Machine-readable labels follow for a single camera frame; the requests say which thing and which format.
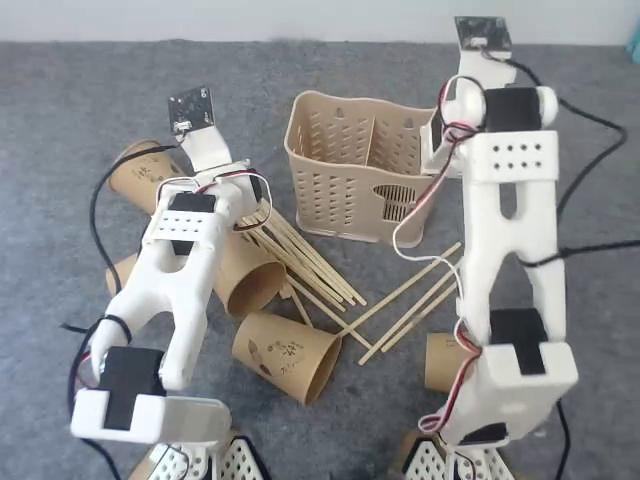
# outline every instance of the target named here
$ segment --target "black cable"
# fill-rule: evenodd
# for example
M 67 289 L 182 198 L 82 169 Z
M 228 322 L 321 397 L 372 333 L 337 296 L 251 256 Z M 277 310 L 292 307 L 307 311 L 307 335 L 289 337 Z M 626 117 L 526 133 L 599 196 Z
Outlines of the black cable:
M 567 417 L 564 416 L 564 408 L 562 408 L 562 401 L 556 402 L 556 409 L 558 410 L 558 416 L 560 417 L 560 423 L 562 424 L 562 431 L 564 432 L 564 449 L 562 450 L 562 457 L 560 457 L 560 463 L 558 464 L 558 470 L 556 470 L 555 480 L 560 480 L 564 473 L 564 467 L 567 464 L 569 458 L 569 451 L 571 450 L 571 432 L 569 432 L 569 424 L 567 423 Z
M 85 333 L 87 333 L 87 331 L 89 330 L 88 328 L 77 327 L 76 325 L 70 325 L 67 322 L 62 322 L 59 326 L 63 330 L 67 330 L 67 331 L 73 332 L 73 333 L 82 333 L 83 335 Z
M 491 56 L 489 56 L 488 58 L 491 58 L 492 60 L 496 60 L 498 62 L 502 61 L 500 59 L 497 59 Z M 536 86 L 539 87 L 542 85 L 542 81 L 540 80 L 540 78 L 533 72 L 533 70 L 531 70 L 528 66 L 524 65 L 523 63 L 517 62 L 515 60 L 511 60 L 511 59 L 505 59 L 504 63 L 506 63 L 507 65 L 511 65 L 512 67 L 517 68 L 521 72 L 525 73 Z M 598 155 L 596 155 L 596 157 L 593 160 L 591 160 L 580 171 L 580 173 L 578 173 L 578 175 L 576 175 L 576 177 L 573 179 L 571 184 L 567 187 L 565 192 L 562 194 L 562 197 L 560 198 L 560 201 L 558 202 L 558 206 L 556 208 L 558 223 L 560 223 L 560 218 L 562 217 L 562 214 L 564 213 L 564 210 L 567 207 L 567 203 L 569 203 L 571 196 L 574 194 L 574 192 L 577 190 L 577 188 L 580 186 L 583 180 L 587 177 L 587 175 L 591 173 L 591 171 L 595 167 L 597 167 L 600 164 L 600 162 L 602 162 L 606 157 L 608 157 L 613 152 L 615 152 L 620 147 L 622 147 L 627 142 L 627 139 L 629 138 L 629 134 L 627 132 L 627 129 L 624 128 L 622 125 L 618 125 L 617 123 L 614 123 L 611 120 L 607 120 L 606 118 L 599 117 L 597 115 L 594 115 L 593 113 L 586 112 L 581 108 L 578 108 L 575 105 L 569 103 L 564 98 L 558 97 L 558 103 L 564 108 L 566 108 L 569 112 L 573 113 L 574 115 L 577 115 L 582 118 L 586 118 L 587 120 L 590 120 L 594 123 L 607 127 L 611 130 L 615 130 L 619 134 L 618 140 L 616 140 L 611 146 L 607 147 Z
M 507 65 L 510 65 L 520 70 L 521 72 L 526 74 L 529 77 L 529 79 L 538 87 L 543 84 L 542 81 L 540 80 L 540 77 L 538 77 L 533 72 L 533 70 L 531 70 L 531 68 L 529 68 L 527 65 L 523 63 L 517 62 L 516 60 L 512 60 L 512 59 L 499 59 L 499 58 L 493 57 L 489 52 L 486 52 L 486 51 L 483 52 L 483 56 L 485 58 L 488 58 L 489 60 L 506 63 Z M 571 104 L 564 98 L 558 97 L 558 103 L 562 105 L 564 108 L 566 108 L 569 112 L 573 113 L 574 115 L 578 115 L 580 117 L 586 118 L 587 120 L 590 120 L 594 123 L 607 127 L 611 130 L 615 130 L 619 134 L 618 140 L 616 140 L 613 144 L 611 144 L 605 150 L 603 150 L 598 155 L 596 155 L 593 160 L 591 160 L 585 167 L 582 168 L 582 170 L 580 170 L 580 172 L 571 181 L 571 183 L 569 184 L 565 192 L 562 194 L 562 197 L 560 197 L 560 200 L 558 201 L 558 206 L 556 207 L 556 218 L 557 218 L 558 224 L 560 224 L 560 221 L 562 220 L 562 214 L 564 213 L 567 207 L 567 204 L 569 203 L 569 200 L 571 199 L 575 191 L 578 189 L 578 187 L 581 185 L 581 183 L 584 181 L 584 179 L 606 157 L 608 157 L 613 152 L 615 152 L 620 147 L 622 147 L 627 142 L 627 139 L 629 138 L 629 134 L 626 128 L 624 128 L 623 126 L 618 125 L 617 123 L 614 123 L 605 118 L 594 115 L 592 113 L 586 112 L 581 108 L 578 108 L 575 105 Z M 563 247 L 559 249 L 558 253 L 555 253 L 554 255 L 550 255 L 541 260 L 537 260 L 535 262 L 521 261 L 520 263 L 527 268 L 541 267 L 542 265 L 546 265 L 547 263 L 553 262 L 558 259 L 568 258 L 573 255 L 578 255 L 583 253 L 592 253 L 592 252 L 602 252 L 607 250 L 618 250 L 623 248 L 636 248 L 636 247 L 640 247 L 640 239 L 624 240 L 624 241 L 611 242 L 611 243 L 601 243 L 601 244 L 588 245 L 583 247 Z
M 565 259 L 573 257 L 574 255 L 581 255 L 583 253 L 595 253 L 605 252 L 608 250 L 621 250 L 625 248 L 637 248 L 640 247 L 640 239 L 638 240 L 623 240 L 621 242 L 600 243 L 596 245 L 585 245 L 583 247 L 561 247 L 558 249 L 558 253 L 550 255 L 542 260 L 535 262 L 525 262 L 520 260 L 520 264 L 527 268 L 536 268 L 551 263 L 555 260 Z
M 118 158 L 111 167 L 107 169 L 107 171 L 102 175 L 100 180 L 93 189 L 91 193 L 91 202 L 89 203 L 89 228 L 91 230 L 91 237 L 93 238 L 94 243 L 96 244 L 96 248 L 100 253 L 100 256 L 104 260 L 104 263 L 107 265 L 107 268 L 111 272 L 113 276 L 113 281 L 115 283 L 115 292 L 118 293 L 122 290 L 122 283 L 120 282 L 120 276 L 116 271 L 116 267 L 113 265 L 109 254 L 104 248 L 102 241 L 100 240 L 100 235 L 98 234 L 98 229 L 96 228 L 96 202 L 98 201 L 98 195 L 102 186 L 106 183 L 109 177 L 115 172 L 121 165 L 125 164 L 129 160 L 133 160 L 135 158 L 142 157 L 144 155 L 148 155 L 150 153 L 161 153 L 167 150 L 171 150 L 177 148 L 179 145 L 160 145 L 158 147 L 147 148 L 145 150 L 140 150 L 139 152 L 131 153 L 129 155 L 125 155 L 123 157 Z
M 82 355 L 84 351 L 87 349 L 87 345 L 89 344 L 89 340 L 91 336 L 95 333 L 100 325 L 102 318 L 96 321 L 91 327 L 89 327 L 85 333 L 82 342 L 80 343 L 80 347 L 76 352 L 75 357 L 73 358 L 73 362 L 71 363 L 71 368 L 69 369 L 69 377 L 67 378 L 67 408 L 69 410 L 69 418 L 73 417 L 73 407 L 75 405 L 75 395 L 76 395 L 76 376 L 78 374 L 78 369 L 80 368 L 80 363 L 82 362 Z M 107 462 L 107 466 L 111 471 L 111 475 L 115 480 L 122 480 L 120 473 L 118 472 L 118 467 L 116 466 L 113 457 L 105 448 L 100 445 L 98 442 L 93 440 L 88 440 L 86 438 L 81 438 L 81 442 L 87 445 L 89 448 L 92 448 L 97 453 L 99 453 L 102 458 L 104 458 L 105 462 Z

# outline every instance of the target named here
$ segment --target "paper cup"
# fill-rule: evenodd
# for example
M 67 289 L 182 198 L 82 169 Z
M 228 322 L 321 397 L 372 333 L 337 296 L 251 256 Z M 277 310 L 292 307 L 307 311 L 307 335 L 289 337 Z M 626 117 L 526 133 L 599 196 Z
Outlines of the paper cup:
M 120 157 L 147 148 L 159 147 L 158 142 L 143 140 L 127 147 Z M 109 187 L 136 204 L 148 214 L 156 209 L 156 190 L 163 180 L 184 175 L 166 152 L 150 153 L 129 160 L 120 166 L 111 177 Z
M 129 275 L 131 275 L 131 270 L 133 270 L 133 266 L 136 264 L 137 259 L 138 254 L 134 253 L 130 257 L 120 260 L 114 265 L 114 267 L 116 267 L 116 272 L 118 272 L 118 277 L 120 277 L 120 283 L 123 287 L 126 285 L 127 280 L 129 280 Z M 113 275 L 111 275 L 111 270 L 106 270 L 105 277 L 107 279 L 107 289 L 113 297 L 116 294 L 116 282 Z
M 424 385 L 430 390 L 449 393 L 458 370 L 471 353 L 463 349 L 453 335 L 430 333 L 427 335 L 427 358 Z
M 232 355 L 307 405 L 318 398 L 329 380 L 341 346 L 339 336 L 258 312 L 240 325 Z
M 122 286 L 127 283 L 137 255 L 118 262 L 115 267 Z M 105 273 L 107 288 L 115 295 L 115 282 L 109 270 Z M 230 234 L 222 252 L 213 290 L 225 311 L 237 318 L 257 312 L 283 287 L 284 266 L 237 234 Z

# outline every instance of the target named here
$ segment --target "gray carpet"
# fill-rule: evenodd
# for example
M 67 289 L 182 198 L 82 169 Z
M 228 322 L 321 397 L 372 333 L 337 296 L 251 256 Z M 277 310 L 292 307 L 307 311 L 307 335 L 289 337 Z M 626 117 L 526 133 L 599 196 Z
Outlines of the gray carpet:
M 563 244 L 640 237 L 640 76 L 619 48 L 521 47 L 516 56 L 577 104 L 626 125 L 624 151 L 575 195 Z M 79 338 L 61 321 L 88 325 L 108 301 L 104 266 L 91 242 L 91 188 L 113 156 L 140 138 L 170 141 L 165 98 L 198 84 L 216 89 L 220 129 L 238 158 L 271 179 L 276 205 L 293 220 L 295 200 L 282 144 L 295 95 L 318 89 L 415 106 L 435 103 L 457 68 L 457 49 L 381 44 L 0 44 L 0 474 L 2 478 L 109 478 L 99 457 L 69 435 L 67 369 Z M 560 190 L 610 132 L 563 113 Z M 111 192 L 99 228 L 116 258 L 136 249 L 144 215 Z M 419 265 L 390 248 L 307 236 L 370 302 Z M 420 252 L 441 252 L 462 237 L 459 184 L 447 182 Z M 580 383 L 566 396 L 574 446 L 566 479 L 640 478 L 638 251 L 575 257 L 567 265 L 568 340 Z M 362 334 L 377 339 L 428 282 L 377 315 Z M 493 305 L 530 301 L 511 260 Z M 294 315 L 288 304 L 275 311 Z M 319 325 L 335 325 L 310 309 Z M 362 310 L 353 310 L 355 318 Z M 347 339 L 326 391 L 302 407 L 230 357 L 235 331 L 216 299 L 189 393 L 232 409 L 275 479 L 381 478 L 402 436 L 444 396 L 423 388 L 425 335 L 452 327 L 454 306 L 423 322 L 398 348 L 360 368 L 362 347 Z M 169 321 L 149 325 L 138 345 L 165 346 Z M 109 444 L 123 473 L 145 448 Z M 555 415 L 508 451 L 527 479 L 548 479 L 562 446 Z

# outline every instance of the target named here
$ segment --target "white robotic arm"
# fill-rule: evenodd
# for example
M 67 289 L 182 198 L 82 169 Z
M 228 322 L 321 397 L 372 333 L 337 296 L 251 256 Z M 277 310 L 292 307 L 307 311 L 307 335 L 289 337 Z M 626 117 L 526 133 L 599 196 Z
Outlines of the white robotic arm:
M 229 409 L 218 400 L 167 396 L 167 390 L 183 390 L 191 381 L 224 242 L 258 208 L 260 176 L 248 160 L 232 162 L 213 124 L 208 89 L 172 97 L 170 114 L 196 174 L 169 179 L 158 189 L 138 260 L 91 339 L 99 384 L 76 394 L 71 431 L 81 438 L 204 448 L 215 479 L 218 447 L 231 427 Z M 128 347 L 131 336 L 161 312 L 172 313 L 174 322 L 166 353 Z M 190 478 L 207 472 L 191 467 Z
M 495 310 L 489 303 L 509 253 L 530 263 L 558 249 L 558 137 L 544 130 L 555 119 L 558 102 L 548 87 L 504 88 L 515 79 L 515 69 L 495 61 L 510 57 L 504 21 L 496 22 L 457 19 L 461 61 L 453 80 L 463 75 L 477 83 L 458 81 L 455 100 L 444 102 L 441 115 L 421 130 L 423 172 L 440 172 L 452 154 L 451 168 L 462 176 L 465 254 L 457 309 L 481 349 L 447 405 L 421 422 L 423 430 L 440 434 L 450 452 L 470 457 L 528 434 L 578 380 L 565 342 L 562 260 L 525 269 L 532 308 Z M 447 125 L 454 124 L 474 132 L 463 142 L 449 141 Z M 512 218 L 501 211 L 504 183 L 516 187 Z

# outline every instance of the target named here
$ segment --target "perforated basket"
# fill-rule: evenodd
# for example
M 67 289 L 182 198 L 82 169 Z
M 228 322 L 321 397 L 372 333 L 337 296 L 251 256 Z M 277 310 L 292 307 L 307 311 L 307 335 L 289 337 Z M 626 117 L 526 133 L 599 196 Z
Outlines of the perforated basket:
M 420 126 L 432 113 L 370 98 L 298 95 L 285 149 L 300 228 L 390 244 L 432 181 L 420 175 Z M 432 201 L 398 233 L 401 246 L 420 242 Z

